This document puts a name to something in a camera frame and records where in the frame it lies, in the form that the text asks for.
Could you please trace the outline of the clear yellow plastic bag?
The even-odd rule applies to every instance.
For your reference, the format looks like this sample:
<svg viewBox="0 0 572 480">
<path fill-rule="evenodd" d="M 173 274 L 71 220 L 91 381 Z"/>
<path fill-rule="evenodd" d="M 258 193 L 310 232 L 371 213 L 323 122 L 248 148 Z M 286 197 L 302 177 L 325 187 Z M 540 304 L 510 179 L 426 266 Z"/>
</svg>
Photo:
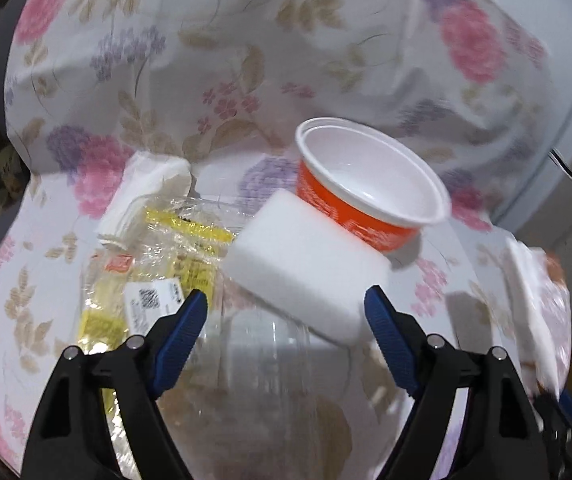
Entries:
<svg viewBox="0 0 572 480">
<path fill-rule="evenodd" d="M 248 217 L 239 208 L 199 200 L 150 198 L 88 263 L 77 340 L 87 353 L 112 350 L 148 332 L 198 289 L 208 303 L 201 339 L 216 338 L 223 318 L 219 267 Z"/>
</svg>

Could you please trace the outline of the white sponge block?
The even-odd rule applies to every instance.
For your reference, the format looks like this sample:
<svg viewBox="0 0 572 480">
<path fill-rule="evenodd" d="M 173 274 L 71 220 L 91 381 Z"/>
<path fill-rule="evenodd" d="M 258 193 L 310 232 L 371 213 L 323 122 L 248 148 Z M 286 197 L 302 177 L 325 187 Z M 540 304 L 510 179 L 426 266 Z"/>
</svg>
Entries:
<svg viewBox="0 0 572 480">
<path fill-rule="evenodd" d="M 286 190 L 238 234 L 221 269 L 270 307 L 347 347 L 371 339 L 365 294 L 392 275 L 384 255 Z"/>
</svg>

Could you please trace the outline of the white tissue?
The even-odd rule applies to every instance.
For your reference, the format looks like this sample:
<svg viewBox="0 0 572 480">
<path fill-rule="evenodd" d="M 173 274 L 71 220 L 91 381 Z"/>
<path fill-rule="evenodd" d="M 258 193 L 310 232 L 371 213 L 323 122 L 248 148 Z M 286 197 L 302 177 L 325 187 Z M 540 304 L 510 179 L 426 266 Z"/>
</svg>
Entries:
<svg viewBox="0 0 572 480">
<path fill-rule="evenodd" d="M 130 226 L 150 200 L 182 200 L 191 188 L 190 163 L 173 156 L 136 152 L 126 162 L 122 181 L 99 220 L 96 234 L 104 247 L 126 249 Z"/>
</svg>

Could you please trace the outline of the orange white instant noodle cup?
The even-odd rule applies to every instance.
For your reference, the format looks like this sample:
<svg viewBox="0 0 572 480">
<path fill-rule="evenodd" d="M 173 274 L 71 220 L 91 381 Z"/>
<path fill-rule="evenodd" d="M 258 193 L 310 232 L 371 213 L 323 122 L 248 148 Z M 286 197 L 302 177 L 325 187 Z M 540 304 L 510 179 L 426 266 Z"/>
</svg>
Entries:
<svg viewBox="0 0 572 480">
<path fill-rule="evenodd" d="M 412 150 L 374 128 L 333 117 L 295 129 L 295 194 L 379 252 L 394 252 L 450 218 L 442 180 Z"/>
</svg>

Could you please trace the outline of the floral cloth cover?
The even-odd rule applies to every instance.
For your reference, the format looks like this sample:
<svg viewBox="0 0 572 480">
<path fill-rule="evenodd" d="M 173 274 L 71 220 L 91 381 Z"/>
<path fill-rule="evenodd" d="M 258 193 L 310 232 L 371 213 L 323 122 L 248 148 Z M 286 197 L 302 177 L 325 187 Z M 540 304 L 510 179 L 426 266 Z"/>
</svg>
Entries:
<svg viewBox="0 0 572 480">
<path fill-rule="evenodd" d="M 186 159 L 197 194 L 250 214 L 295 185 L 300 122 L 347 118 L 425 159 L 454 228 L 481 240 L 542 154 L 556 97 L 550 42 L 500 0 L 25 0 L 0 72 L 31 174 L 0 218 L 13 474 L 134 153 Z"/>
</svg>

